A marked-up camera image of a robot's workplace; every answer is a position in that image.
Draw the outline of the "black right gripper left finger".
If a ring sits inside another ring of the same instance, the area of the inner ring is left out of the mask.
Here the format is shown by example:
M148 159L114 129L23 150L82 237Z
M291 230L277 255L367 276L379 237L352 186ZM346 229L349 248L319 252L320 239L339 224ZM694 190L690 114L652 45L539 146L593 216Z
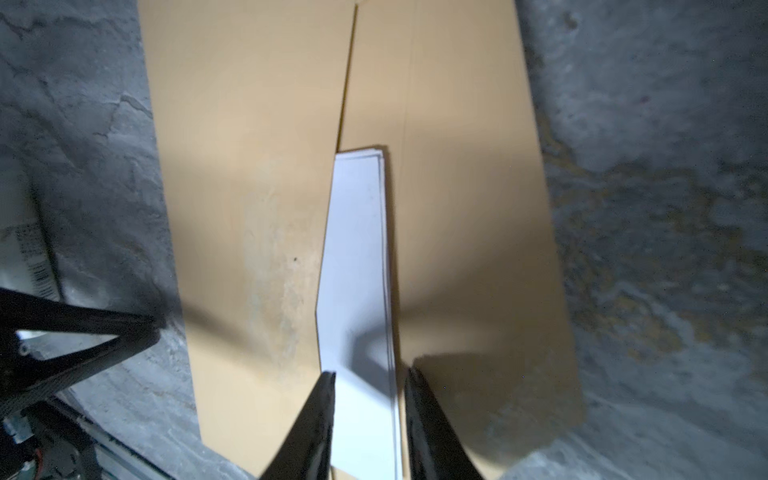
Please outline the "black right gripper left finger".
M323 371L272 462L267 479L325 480L330 476L336 373Z

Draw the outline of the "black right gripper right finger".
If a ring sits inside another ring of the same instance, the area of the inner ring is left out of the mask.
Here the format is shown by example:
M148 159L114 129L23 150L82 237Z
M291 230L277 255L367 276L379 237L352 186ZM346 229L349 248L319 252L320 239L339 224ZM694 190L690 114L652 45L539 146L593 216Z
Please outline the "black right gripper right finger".
M412 479L482 479L423 374L407 372L404 386Z

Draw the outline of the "white paper letter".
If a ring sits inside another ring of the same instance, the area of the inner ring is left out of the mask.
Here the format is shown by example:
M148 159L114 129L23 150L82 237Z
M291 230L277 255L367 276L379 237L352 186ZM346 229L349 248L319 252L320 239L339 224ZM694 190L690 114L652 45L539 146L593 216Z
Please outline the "white paper letter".
M336 374L332 466L356 479L401 478L385 158L379 149L335 157L316 320L321 366Z

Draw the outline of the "brown paper envelope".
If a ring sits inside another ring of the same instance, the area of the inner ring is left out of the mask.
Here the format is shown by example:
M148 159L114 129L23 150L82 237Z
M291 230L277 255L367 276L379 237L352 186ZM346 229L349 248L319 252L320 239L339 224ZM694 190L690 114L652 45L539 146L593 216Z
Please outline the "brown paper envelope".
M334 155L385 150L400 362L489 479L584 420L516 5L138 5L204 444L252 474L319 373Z

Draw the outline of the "white glue stick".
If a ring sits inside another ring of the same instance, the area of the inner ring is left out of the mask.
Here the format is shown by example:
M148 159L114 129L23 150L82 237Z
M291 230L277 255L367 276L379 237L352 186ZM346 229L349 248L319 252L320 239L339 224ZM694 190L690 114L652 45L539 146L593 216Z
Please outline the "white glue stick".
M1 287L61 299L28 179L12 168L1 171Z

